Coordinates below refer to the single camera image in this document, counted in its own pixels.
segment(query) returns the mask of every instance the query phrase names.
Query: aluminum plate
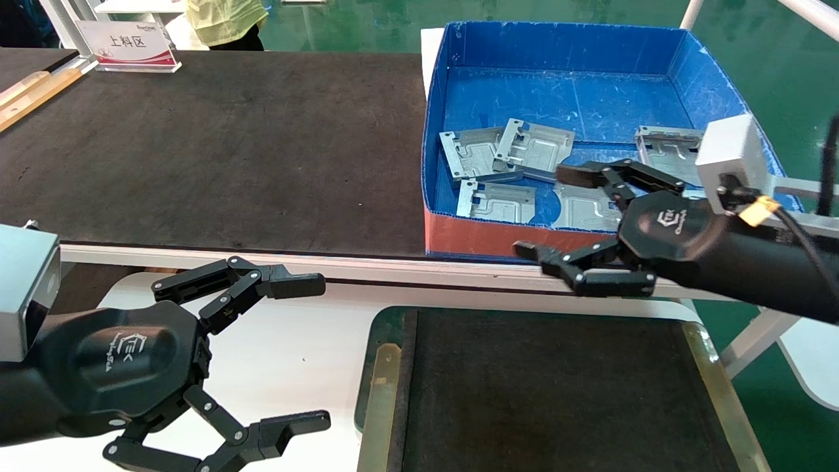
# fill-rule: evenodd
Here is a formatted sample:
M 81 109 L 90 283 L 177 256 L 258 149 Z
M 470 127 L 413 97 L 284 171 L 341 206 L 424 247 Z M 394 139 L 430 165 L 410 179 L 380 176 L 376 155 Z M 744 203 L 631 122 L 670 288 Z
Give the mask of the aluminum plate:
M 696 156 L 703 134 L 698 129 L 642 126 L 635 132 L 635 144 L 644 164 L 701 186 Z
M 461 181 L 457 216 L 504 223 L 528 223 L 536 216 L 536 189 L 473 179 Z
M 459 185 L 462 179 L 497 182 L 516 181 L 522 177 L 513 169 L 505 167 L 498 171 L 492 168 L 503 132 L 504 128 L 499 127 L 440 133 L 453 186 Z
M 560 198 L 560 217 L 552 228 L 578 228 L 598 231 L 617 231 L 621 212 L 609 207 L 609 197 L 599 188 L 583 188 L 556 184 Z
M 493 169 L 521 170 L 524 176 L 556 181 L 556 166 L 571 155 L 574 132 L 510 118 Z

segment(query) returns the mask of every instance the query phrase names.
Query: black mat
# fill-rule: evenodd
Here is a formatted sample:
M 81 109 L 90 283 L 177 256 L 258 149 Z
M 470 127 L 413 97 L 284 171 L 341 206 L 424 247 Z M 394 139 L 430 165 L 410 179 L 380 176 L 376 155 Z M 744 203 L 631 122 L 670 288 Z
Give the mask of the black mat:
M 405 424 L 405 472 L 738 470 L 670 320 L 420 309 Z
M 0 92 L 33 72 L 51 72 L 56 63 L 76 55 L 75 50 L 0 48 Z
M 420 55 L 179 51 L 0 139 L 0 222 L 65 242 L 421 256 Z

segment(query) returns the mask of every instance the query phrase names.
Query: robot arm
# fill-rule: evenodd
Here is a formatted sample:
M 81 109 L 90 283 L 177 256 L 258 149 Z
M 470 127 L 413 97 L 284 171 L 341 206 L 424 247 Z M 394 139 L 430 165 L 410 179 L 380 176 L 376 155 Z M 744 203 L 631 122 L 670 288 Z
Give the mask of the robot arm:
M 231 257 L 156 281 L 151 307 L 45 317 L 34 341 L 23 339 L 23 361 L 0 362 L 0 445 L 124 429 L 103 456 L 128 470 L 235 472 L 279 457 L 294 435 L 327 429 L 329 413 L 267 418 L 244 427 L 201 388 L 209 375 L 209 335 L 221 333 L 264 296 L 318 296 L 325 289 L 320 274 L 291 275 L 282 265 Z M 198 318 L 180 306 L 219 291 Z M 23 325 L 30 314 L 20 318 Z M 224 437 L 214 454 L 198 459 L 143 446 L 147 434 L 190 408 Z
M 618 205 L 623 217 L 617 237 L 568 254 L 524 242 L 516 243 L 515 252 L 539 262 L 546 275 L 562 279 L 578 296 L 650 296 L 661 276 L 781 312 L 839 322 L 839 291 L 831 289 L 839 274 L 836 219 L 792 217 L 766 197 L 776 190 L 810 196 L 813 189 L 793 191 L 803 181 L 768 175 L 753 117 L 709 125 L 697 165 L 710 190 L 707 199 L 683 198 L 683 182 L 631 160 L 560 165 L 557 181 L 602 188 Z M 636 197 L 631 186 L 649 194 Z M 815 234 L 814 240 L 788 230 L 791 218 Z M 621 265 L 630 272 L 588 271 Z

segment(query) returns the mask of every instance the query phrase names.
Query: wooden board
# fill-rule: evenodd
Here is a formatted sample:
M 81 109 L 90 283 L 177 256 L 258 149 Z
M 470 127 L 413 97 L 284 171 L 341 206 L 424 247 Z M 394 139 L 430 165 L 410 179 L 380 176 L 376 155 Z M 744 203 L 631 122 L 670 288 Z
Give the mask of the wooden board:
M 5 107 L 13 100 L 17 100 L 21 95 L 49 80 L 50 73 L 47 71 L 38 71 L 29 74 L 22 81 L 14 84 L 0 93 L 0 109 Z
M 15 124 L 20 118 L 25 117 L 32 110 L 35 110 L 35 108 L 40 107 L 43 103 L 50 100 L 58 92 L 69 87 L 79 77 L 81 77 L 81 71 L 78 69 L 61 71 L 42 83 L 40 87 L 26 92 L 12 102 L 12 104 L 6 106 L 0 111 L 0 133 Z

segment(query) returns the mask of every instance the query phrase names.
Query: white railing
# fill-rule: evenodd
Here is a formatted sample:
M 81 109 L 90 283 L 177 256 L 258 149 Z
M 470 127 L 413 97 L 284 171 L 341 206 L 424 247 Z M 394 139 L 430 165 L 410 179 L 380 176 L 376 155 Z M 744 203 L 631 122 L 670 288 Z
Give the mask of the white railing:
M 690 0 L 680 28 L 691 29 L 705 0 Z M 839 41 L 839 12 L 819 0 L 777 0 L 825 34 Z

